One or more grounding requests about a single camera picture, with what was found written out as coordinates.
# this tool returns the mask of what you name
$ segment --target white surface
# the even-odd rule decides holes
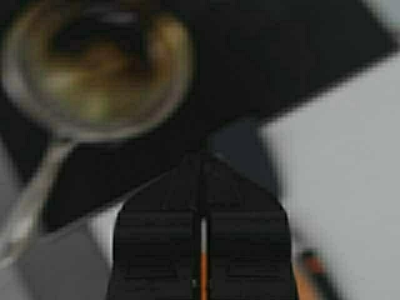
[[[380,21],[392,30],[400,32],[399,0],[363,0]]]
[[[284,203],[348,299],[398,299],[400,55],[264,126]]]

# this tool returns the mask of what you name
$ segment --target handle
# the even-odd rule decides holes
[[[0,269],[12,264],[39,235],[41,211],[61,164],[75,147],[72,141],[54,141],[0,231]]]
[[[299,260],[303,268],[308,272],[311,279],[314,281],[318,291],[321,293],[323,299],[326,300],[343,300],[339,291],[335,288],[331,278],[324,270],[324,266],[318,257],[316,251],[308,249],[304,251]]]

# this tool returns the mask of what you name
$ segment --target metal rim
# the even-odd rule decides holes
[[[77,124],[70,119],[61,118],[54,114],[54,111],[40,104],[27,85],[23,73],[22,61],[18,54],[23,49],[23,39],[31,22],[40,15],[41,11],[49,3],[54,1],[41,1],[29,11],[28,16],[17,20],[11,26],[2,45],[2,84],[8,93],[11,101],[21,108],[28,117],[48,128],[55,135],[71,138],[84,142],[103,142],[110,140],[135,138],[146,134],[163,123],[184,101],[186,93],[193,80],[194,71],[194,49],[188,30],[186,39],[188,42],[186,63],[181,64],[180,69],[171,79],[171,89],[167,98],[163,100],[162,106],[146,121],[139,124],[124,124],[109,127],[89,127]]]

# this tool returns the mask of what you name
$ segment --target black surface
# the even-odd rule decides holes
[[[204,211],[211,300],[297,299],[283,208],[204,153],[186,157],[125,203],[114,231],[108,299],[199,299],[192,279],[199,282],[197,225]]]
[[[2,34],[27,1],[3,1]],[[53,231],[175,166],[227,122],[271,118],[395,49],[355,0],[164,1],[196,41],[197,72],[186,104],[164,126],[119,145],[80,146],[64,165],[44,214]],[[26,183],[49,133],[23,117],[4,91],[0,133]]]

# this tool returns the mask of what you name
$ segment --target orange stripe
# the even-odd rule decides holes
[[[200,299],[208,300],[208,268],[207,254],[201,254],[201,269],[200,269]]]
[[[318,300],[318,294],[311,281],[298,268],[294,268],[299,300]]]

